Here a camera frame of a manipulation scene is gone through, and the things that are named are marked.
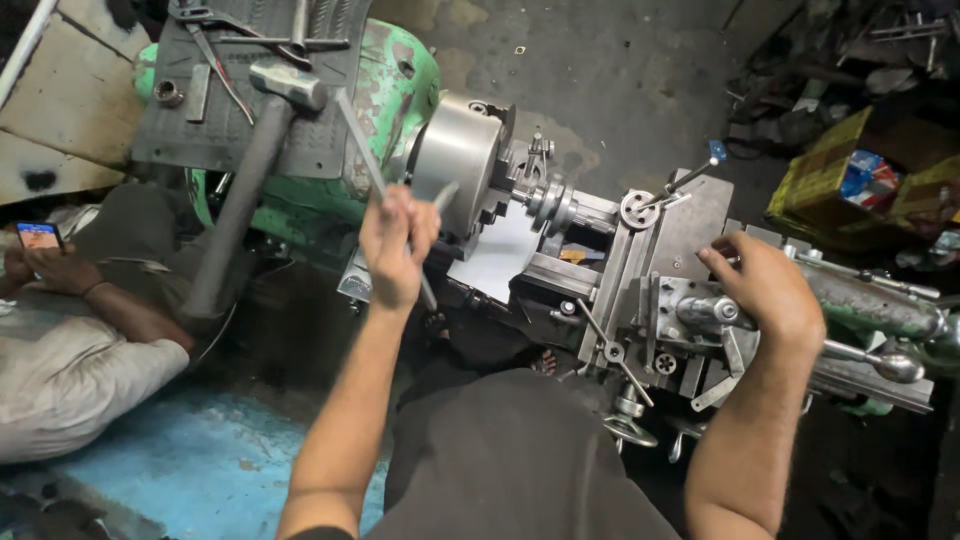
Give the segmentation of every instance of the concrete floor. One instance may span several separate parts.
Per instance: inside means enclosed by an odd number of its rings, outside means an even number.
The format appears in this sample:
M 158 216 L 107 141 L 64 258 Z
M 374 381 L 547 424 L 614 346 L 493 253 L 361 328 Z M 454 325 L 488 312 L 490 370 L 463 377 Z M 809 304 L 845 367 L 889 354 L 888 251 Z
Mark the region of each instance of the concrete floor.
M 708 157 L 729 105 L 718 29 L 732 3 L 392 0 L 371 16 L 436 47 L 442 87 L 516 104 L 516 136 L 540 126 L 578 188 L 615 199 Z

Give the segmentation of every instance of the bare foot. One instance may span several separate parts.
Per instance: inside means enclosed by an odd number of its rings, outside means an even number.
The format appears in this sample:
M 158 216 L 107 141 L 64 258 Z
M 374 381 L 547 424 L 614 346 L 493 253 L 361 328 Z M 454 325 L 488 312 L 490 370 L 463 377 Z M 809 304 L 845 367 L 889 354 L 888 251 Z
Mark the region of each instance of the bare foot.
M 557 370 L 557 357 L 553 354 L 553 351 L 546 349 L 540 358 L 537 358 L 530 364 L 530 369 L 536 373 L 550 377 L 553 375 L 553 372 Z
M 449 339 L 450 330 L 446 327 L 446 315 L 441 311 L 430 313 L 423 318 L 423 326 L 426 329 L 427 340 L 435 338 Z

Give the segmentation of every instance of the hand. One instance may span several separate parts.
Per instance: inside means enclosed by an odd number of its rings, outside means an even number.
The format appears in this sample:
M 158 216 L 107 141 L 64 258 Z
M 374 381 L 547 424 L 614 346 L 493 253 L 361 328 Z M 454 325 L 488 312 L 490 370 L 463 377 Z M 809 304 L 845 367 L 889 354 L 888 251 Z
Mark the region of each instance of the hand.
M 102 282 L 96 265 L 77 255 L 77 246 L 26 250 L 27 264 L 43 278 L 43 287 L 63 294 L 82 296 Z
M 391 185 L 385 200 L 370 201 L 360 248 L 373 278 L 371 307 L 409 314 L 420 295 L 423 260 L 439 233 L 440 215 L 433 204 L 414 200 L 405 186 Z
M 23 246 L 11 244 L 3 255 L 4 275 L 10 280 L 13 287 L 18 288 L 36 279 L 34 271 L 27 265 L 24 258 Z
M 717 238 L 713 248 L 701 250 L 697 257 L 724 291 L 755 317 L 764 336 L 820 352 L 827 335 L 824 313 L 795 262 L 745 233 Z M 740 255 L 739 271 L 726 260 L 736 255 Z

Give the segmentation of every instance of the smartphone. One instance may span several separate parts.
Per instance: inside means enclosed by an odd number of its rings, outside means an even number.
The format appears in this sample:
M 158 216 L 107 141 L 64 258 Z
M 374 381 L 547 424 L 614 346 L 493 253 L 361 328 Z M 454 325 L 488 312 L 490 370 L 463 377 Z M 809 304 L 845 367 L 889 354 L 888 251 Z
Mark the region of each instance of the smartphone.
M 60 239 L 60 231 L 53 223 L 18 221 L 16 222 L 16 233 L 20 236 L 20 243 L 24 249 L 63 249 L 63 240 Z

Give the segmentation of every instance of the white paper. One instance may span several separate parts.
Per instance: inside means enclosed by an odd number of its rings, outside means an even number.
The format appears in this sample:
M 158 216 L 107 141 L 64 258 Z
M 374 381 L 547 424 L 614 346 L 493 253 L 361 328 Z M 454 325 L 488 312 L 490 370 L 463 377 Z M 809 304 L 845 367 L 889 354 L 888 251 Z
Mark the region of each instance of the white paper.
M 470 260 L 454 260 L 447 275 L 507 304 L 510 280 L 526 269 L 540 243 L 540 233 L 530 231 L 534 219 L 524 212 L 521 203 L 511 201 L 507 215 L 480 233 Z

